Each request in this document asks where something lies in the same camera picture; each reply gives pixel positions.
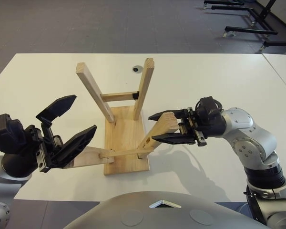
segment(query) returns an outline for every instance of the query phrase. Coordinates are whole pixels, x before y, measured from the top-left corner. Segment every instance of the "wooden plank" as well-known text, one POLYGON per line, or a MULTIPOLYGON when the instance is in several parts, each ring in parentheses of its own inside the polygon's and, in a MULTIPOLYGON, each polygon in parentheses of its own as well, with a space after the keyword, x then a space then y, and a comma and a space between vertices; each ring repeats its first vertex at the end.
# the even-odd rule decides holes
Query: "wooden plank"
POLYGON ((84 150, 77 155, 69 164, 64 168, 76 168, 83 166, 93 166, 99 164, 106 164, 114 162, 114 157, 99 158, 99 154, 110 153, 112 150, 100 149, 95 147, 86 146, 84 150))
MULTIPOLYGON (((154 148, 156 149, 161 142, 157 142, 152 139, 152 136, 163 135, 167 133, 174 133, 179 130, 178 121, 173 114, 173 112, 163 113, 156 124, 152 127, 152 129, 145 136, 143 141, 139 144, 138 148, 154 148)), ((144 158, 149 153, 138 154, 139 158, 144 158)))
MULTIPOLYGON (((136 149, 144 138, 142 117, 133 120, 133 106, 113 107, 114 123, 105 121, 105 149, 115 151, 136 149)), ((149 170, 148 157, 116 156, 114 163, 104 165, 104 175, 149 170)))
POLYGON ((109 105, 102 100, 101 90, 99 89, 99 86, 95 82, 92 74, 84 62, 77 64, 76 74, 85 85, 92 98, 95 100, 105 118, 108 120, 108 122, 112 123, 114 121, 113 113, 109 105))
POLYGON ((112 156, 125 156, 125 155, 136 155, 142 153, 150 153, 153 151, 153 148, 141 148, 141 149, 130 149, 130 150, 119 150, 119 151, 108 151, 99 154, 99 158, 106 158, 112 156))
POLYGON ((154 70, 153 58, 147 58, 144 63, 141 81, 139 85, 139 97, 134 104, 134 109, 133 109, 134 120, 138 120, 140 116, 144 99, 146 97, 147 89, 152 78, 153 70, 154 70))
POLYGON ((104 102, 133 100, 133 94, 135 93, 137 92, 102 94, 101 98, 103 99, 104 102))

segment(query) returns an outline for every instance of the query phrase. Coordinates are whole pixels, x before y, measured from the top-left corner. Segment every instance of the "black metal stand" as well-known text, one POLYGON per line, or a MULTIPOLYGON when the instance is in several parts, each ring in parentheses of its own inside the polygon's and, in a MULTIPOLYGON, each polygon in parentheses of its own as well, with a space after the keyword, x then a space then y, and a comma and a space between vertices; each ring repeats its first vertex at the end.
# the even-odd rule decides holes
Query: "black metal stand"
POLYGON ((258 29, 248 29, 242 27, 233 27, 233 26, 226 26, 225 33, 223 37, 227 36, 227 33, 233 31, 233 35, 235 32, 248 32, 248 33, 259 33, 259 34, 266 34, 266 35, 277 35, 278 32, 275 31, 266 21, 265 18, 267 17, 268 13, 270 12, 271 7, 275 3, 276 0, 270 0, 266 7, 262 10, 260 14, 258 14, 253 8, 248 7, 234 7, 234 6, 212 6, 211 9, 213 10, 241 10, 241 11, 248 11, 249 15, 254 18, 254 21, 251 23, 251 26, 254 27, 256 23, 259 23, 263 30, 258 29))
POLYGON ((234 1, 215 1, 215 0, 204 0, 204 10, 208 4, 218 4, 218 5, 230 5, 230 6, 243 6, 244 3, 241 0, 234 1))

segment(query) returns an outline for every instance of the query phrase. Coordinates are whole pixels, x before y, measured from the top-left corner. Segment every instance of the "white table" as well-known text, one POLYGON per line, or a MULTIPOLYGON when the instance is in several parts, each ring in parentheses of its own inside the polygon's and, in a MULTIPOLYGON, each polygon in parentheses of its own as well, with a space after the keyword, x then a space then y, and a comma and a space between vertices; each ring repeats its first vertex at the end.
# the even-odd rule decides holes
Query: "white table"
MULTIPOLYGON (((148 116, 167 109, 195 106, 212 95, 224 108, 241 107, 277 137, 277 153, 286 176, 286 85, 259 54, 16 54, 0 75, 0 114, 20 119, 26 128, 55 99, 75 94, 72 108, 53 122, 66 142, 96 124, 90 146, 103 147, 104 117, 75 74, 86 62, 103 93, 137 90, 140 74, 132 67, 153 57, 155 71, 143 105, 148 116)), ((132 101, 112 102, 111 106, 132 101)), ((214 202, 245 201, 246 175, 223 139, 205 147, 161 144, 149 156, 151 170, 105 177, 103 165, 35 171, 16 198, 103 201, 122 193, 161 190, 192 194, 214 202)))
POLYGON ((263 56, 286 84, 286 55, 263 54, 263 56))

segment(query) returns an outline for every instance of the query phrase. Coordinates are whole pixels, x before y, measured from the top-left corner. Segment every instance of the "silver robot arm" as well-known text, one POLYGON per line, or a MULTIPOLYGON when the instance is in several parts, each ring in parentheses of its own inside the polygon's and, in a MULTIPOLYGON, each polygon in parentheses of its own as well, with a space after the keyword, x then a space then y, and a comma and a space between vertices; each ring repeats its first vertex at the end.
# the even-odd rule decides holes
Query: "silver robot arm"
POLYGON ((2 167, 3 156, 0 156, 0 229, 6 227, 10 220, 10 205, 19 189, 31 178, 12 177, 2 167))
POLYGON ((59 98, 40 112, 36 118, 41 121, 42 131, 34 125, 23 129, 19 120, 12 120, 9 114, 0 115, 0 151, 4 153, 0 156, 0 229, 6 227, 9 206, 33 171, 38 168, 46 173, 52 168, 64 168, 92 140, 95 125, 66 143, 59 135, 53 135, 52 121, 68 111, 75 98, 75 95, 59 98))
POLYGON ((247 174, 247 200, 256 219, 271 228, 286 228, 286 179, 275 152, 276 138, 239 108, 222 112, 222 137, 238 155, 247 174))
MULTIPOLYGON (((275 152, 276 138, 259 127, 240 109, 223 110, 211 96, 191 107, 170 110, 181 119, 180 133, 153 136, 169 144, 205 146, 209 137, 223 138, 231 145, 247 175, 247 201, 254 218, 273 229, 286 229, 286 179, 275 152)), ((149 117, 158 120, 164 112, 149 117)))

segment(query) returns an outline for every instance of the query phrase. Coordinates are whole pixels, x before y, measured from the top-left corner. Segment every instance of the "gray carpet floor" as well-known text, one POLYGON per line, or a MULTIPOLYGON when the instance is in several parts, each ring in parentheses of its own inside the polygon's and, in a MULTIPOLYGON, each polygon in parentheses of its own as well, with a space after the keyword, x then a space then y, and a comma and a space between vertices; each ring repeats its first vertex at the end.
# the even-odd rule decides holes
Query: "gray carpet floor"
MULTIPOLYGON (((263 35, 222 38, 227 25, 250 27, 247 13, 202 8, 203 0, 0 0, 0 72, 27 52, 259 52, 263 35)), ((286 41, 286 28, 271 15, 267 21, 279 31, 269 40, 286 41)))

